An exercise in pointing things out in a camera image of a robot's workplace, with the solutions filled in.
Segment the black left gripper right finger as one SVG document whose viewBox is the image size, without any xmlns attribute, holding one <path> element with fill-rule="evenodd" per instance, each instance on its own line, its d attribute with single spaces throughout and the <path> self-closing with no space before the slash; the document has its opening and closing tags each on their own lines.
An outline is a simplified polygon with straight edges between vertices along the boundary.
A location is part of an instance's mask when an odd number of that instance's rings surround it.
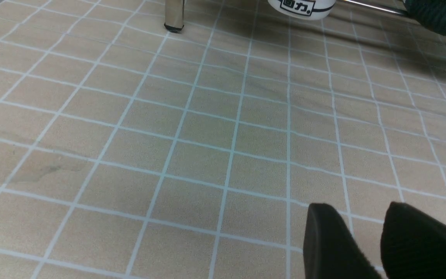
<svg viewBox="0 0 446 279">
<path fill-rule="evenodd" d="M 412 205 L 390 203 L 380 251 L 390 279 L 446 279 L 446 225 Z"/>
</svg>

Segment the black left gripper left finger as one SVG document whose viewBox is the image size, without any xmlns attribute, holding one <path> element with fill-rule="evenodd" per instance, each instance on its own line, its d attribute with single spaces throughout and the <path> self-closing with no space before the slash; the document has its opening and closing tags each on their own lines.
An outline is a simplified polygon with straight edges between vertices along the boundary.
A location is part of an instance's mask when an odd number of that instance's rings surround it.
<svg viewBox="0 0 446 279">
<path fill-rule="evenodd" d="M 336 209 L 326 203 L 308 207 L 303 241 L 307 279 L 380 279 Z"/>
</svg>

